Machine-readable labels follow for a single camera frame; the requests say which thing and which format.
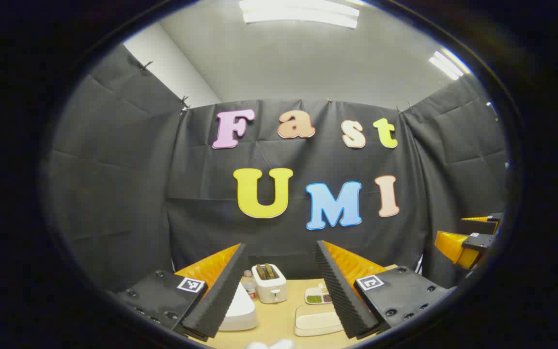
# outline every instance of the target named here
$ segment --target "table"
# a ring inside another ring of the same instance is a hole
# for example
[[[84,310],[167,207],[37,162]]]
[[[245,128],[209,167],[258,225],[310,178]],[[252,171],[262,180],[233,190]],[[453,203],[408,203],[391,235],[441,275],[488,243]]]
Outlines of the table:
[[[396,268],[396,265],[385,267]],[[361,340],[348,339],[344,331],[329,333],[320,336],[300,337],[294,334],[294,322],[296,308],[305,303],[305,290],[317,287],[319,283],[324,284],[323,279],[310,280],[287,280],[286,291],[288,299],[281,303],[265,304],[255,300],[255,311],[257,312],[258,325],[254,329],[246,331],[218,332],[215,338],[209,338],[208,342],[197,342],[217,349],[245,349],[251,342],[262,342],[266,345],[289,339],[296,343],[296,349],[342,349],[349,347]]]

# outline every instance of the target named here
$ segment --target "letter m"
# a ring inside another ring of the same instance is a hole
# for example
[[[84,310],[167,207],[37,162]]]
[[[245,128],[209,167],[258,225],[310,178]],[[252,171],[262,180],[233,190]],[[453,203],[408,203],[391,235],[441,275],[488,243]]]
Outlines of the letter m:
[[[331,227],[335,227],[339,216],[343,212],[343,218],[339,221],[341,226],[356,225],[361,223],[358,214],[358,192],[361,183],[346,182],[343,184],[337,200],[331,194],[330,189],[324,183],[313,183],[305,188],[311,195],[311,221],[307,223],[307,229],[317,230],[326,226],[323,221],[323,213]]]

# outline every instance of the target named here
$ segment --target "yellow letter u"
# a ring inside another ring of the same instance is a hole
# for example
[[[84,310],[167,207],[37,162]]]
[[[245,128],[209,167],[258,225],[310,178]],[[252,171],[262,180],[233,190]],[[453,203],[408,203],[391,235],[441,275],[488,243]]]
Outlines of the yellow letter u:
[[[273,168],[268,174],[275,179],[275,201],[271,205],[257,202],[257,179],[262,172],[257,168],[239,168],[234,171],[238,182],[238,207],[254,218],[273,218],[288,208],[288,179],[294,174],[289,168]]]

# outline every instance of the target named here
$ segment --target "white toaster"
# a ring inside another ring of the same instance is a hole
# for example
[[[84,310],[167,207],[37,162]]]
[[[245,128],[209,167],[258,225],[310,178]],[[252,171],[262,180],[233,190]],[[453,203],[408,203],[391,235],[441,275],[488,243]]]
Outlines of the white toaster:
[[[251,268],[255,285],[257,287],[257,297],[262,303],[279,303],[288,299],[288,291],[286,288],[285,276],[279,268],[274,264],[269,264],[276,278],[270,280],[262,280],[257,273],[257,265]]]

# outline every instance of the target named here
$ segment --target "ceiling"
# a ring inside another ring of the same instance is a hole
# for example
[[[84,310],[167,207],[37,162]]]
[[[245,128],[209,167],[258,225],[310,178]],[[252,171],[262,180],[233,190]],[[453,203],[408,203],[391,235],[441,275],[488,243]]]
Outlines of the ceiling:
[[[245,24],[237,0],[206,0],[161,26],[223,102],[331,99],[403,110],[451,80],[428,60],[437,42],[390,14],[360,10],[356,29]]]

